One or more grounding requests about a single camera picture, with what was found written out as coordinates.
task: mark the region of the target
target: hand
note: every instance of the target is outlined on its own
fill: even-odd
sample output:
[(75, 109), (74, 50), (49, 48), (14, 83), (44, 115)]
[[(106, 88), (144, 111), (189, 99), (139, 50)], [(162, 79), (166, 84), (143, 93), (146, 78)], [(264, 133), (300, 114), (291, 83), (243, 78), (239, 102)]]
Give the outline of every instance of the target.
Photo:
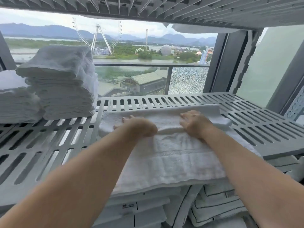
[(204, 130), (213, 127), (212, 122), (196, 110), (182, 113), (180, 116), (180, 125), (190, 136), (203, 139)]
[(129, 118), (123, 117), (121, 121), (123, 123), (122, 126), (143, 137), (152, 137), (158, 131), (156, 125), (145, 118), (136, 118), (130, 115)]

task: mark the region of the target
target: person's left hand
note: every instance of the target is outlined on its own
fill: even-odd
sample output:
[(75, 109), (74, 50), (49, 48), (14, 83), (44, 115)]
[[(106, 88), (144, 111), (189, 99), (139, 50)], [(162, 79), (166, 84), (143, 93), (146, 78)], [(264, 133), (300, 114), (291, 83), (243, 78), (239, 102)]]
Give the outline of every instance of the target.
[(145, 118), (136, 118), (133, 115), (130, 115), (129, 118), (123, 117), (121, 121), (123, 124), (121, 126), (115, 125), (114, 129), (125, 127), (132, 130), (132, 133), (138, 133), (143, 137), (154, 136), (158, 131), (156, 125)]

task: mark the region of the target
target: handrail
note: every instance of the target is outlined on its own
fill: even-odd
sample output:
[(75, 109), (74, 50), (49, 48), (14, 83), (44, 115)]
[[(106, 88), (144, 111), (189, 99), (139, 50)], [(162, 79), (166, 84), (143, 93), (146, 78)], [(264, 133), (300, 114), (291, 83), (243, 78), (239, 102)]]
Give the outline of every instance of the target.
[[(15, 61), (16, 65), (21, 65), (22, 63), (25, 63), (26, 61)], [(188, 63), (188, 64), (182, 64), (182, 63), (135, 63), (135, 62), (94, 62), (95, 66), (147, 66), (147, 67), (168, 67), (168, 74), (167, 74), (167, 80), (165, 85), (165, 94), (168, 94), (169, 92), (169, 86), (171, 81), (171, 75), (173, 67), (188, 67), (188, 68), (194, 68), (194, 67), (201, 67), (201, 68), (209, 68), (210, 65), (201, 65), (198, 63)]]

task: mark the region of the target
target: ferris wheel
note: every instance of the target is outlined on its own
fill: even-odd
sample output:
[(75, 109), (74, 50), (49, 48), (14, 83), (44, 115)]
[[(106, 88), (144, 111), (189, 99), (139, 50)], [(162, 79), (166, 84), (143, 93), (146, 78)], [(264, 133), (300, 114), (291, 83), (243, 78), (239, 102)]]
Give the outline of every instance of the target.
[[(95, 33), (94, 33), (94, 36), (93, 36), (93, 41), (92, 43), (89, 43), (80, 33), (79, 33), (79, 30), (78, 30), (78, 27), (77, 27), (77, 23), (76, 23), (76, 18), (73, 18), (73, 21), (72, 23), (74, 24), (74, 28), (78, 34), (78, 37), (88, 46), (91, 47), (91, 51), (98, 51), (98, 50), (108, 50), (110, 52), (110, 54), (112, 54), (112, 49), (119, 41), (119, 38), (121, 38), (121, 35), (123, 34), (122, 33), (122, 25), (121, 25), (121, 21), (118, 22), (118, 36), (116, 38), (116, 40), (114, 42), (112, 42), (112, 44), (110, 45), (104, 35), (104, 33), (102, 32), (101, 30), (101, 27), (99, 24), (96, 24), (96, 30), (95, 30)], [(107, 45), (107, 47), (97, 47), (96, 46), (96, 41), (97, 41), (97, 35), (98, 33), (101, 33), (104, 41), (105, 41), (105, 44)]]

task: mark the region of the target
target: person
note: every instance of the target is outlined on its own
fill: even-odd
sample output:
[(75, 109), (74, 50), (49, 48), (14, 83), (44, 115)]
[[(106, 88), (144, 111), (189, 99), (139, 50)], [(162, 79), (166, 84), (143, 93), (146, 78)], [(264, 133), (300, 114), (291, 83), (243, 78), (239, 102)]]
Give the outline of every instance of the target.
[[(112, 133), (52, 171), (0, 219), (0, 228), (91, 227), (138, 140), (158, 131), (144, 118), (131, 116), (122, 122)], [(303, 227), (301, 184), (241, 146), (197, 111), (181, 114), (180, 124), (190, 136), (214, 150), (260, 228)]]

